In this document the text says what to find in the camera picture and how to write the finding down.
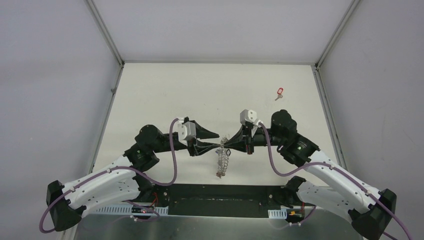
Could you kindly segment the metal disc keyring holder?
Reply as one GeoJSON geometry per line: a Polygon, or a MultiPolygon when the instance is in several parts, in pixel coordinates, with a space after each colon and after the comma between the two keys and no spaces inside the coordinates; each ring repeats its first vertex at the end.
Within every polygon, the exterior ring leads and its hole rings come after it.
{"type": "Polygon", "coordinates": [[[219,147],[215,150],[218,156],[216,176],[220,179],[226,175],[229,164],[229,158],[232,153],[229,148],[225,147],[225,143],[228,141],[229,139],[227,138],[227,136],[224,136],[220,140],[219,147]]]}

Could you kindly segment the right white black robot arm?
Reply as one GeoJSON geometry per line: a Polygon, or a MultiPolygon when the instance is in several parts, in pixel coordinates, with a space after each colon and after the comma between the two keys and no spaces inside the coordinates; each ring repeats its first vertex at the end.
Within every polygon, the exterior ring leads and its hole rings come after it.
{"type": "Polygon", "coordinates": [[[368,240],[378,240],[394,218],[397,196],[390,189],[373,187],[331,160],[314,142],[297,131],[297,122],[284,109],[272,114],[266,128],[257,113],[240,113],[240,130],[225,143],[225,147],[251,155],[255,147],[272,147],[296,171],[304,170],[327,184],[319,187],[288,172],[290,180],[283,187],[284,200],[291,207],[299,202],[323,208],[351,224],[368,240]]]}

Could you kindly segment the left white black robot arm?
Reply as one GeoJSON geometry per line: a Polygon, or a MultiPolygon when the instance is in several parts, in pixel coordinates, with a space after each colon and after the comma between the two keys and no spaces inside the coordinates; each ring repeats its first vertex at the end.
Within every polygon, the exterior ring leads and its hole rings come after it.
{"type": "Polygon", "coordinates": [[[79,179],[47,186],[46,204],[39,221],[39,230],[47,234],[44,221],[51,217],[53,231],[61,232],[77,225],[86,215],[116,202],[152,198],[154,186],[168,187],[177,180],[176,151],[186,150],[192,157],[201,156],[219,147],[217,143],[203,142],[218,139],[218,133],[207,130],[188,117],[175,118],[169,132],[163,133],[153,124],[143,126],[135,136],[135,144],[109,165],[79,179]],[[169,152],[172,158],[172,179],[160,182],[146,175],[159,163],[157,153],[169,152]]]}

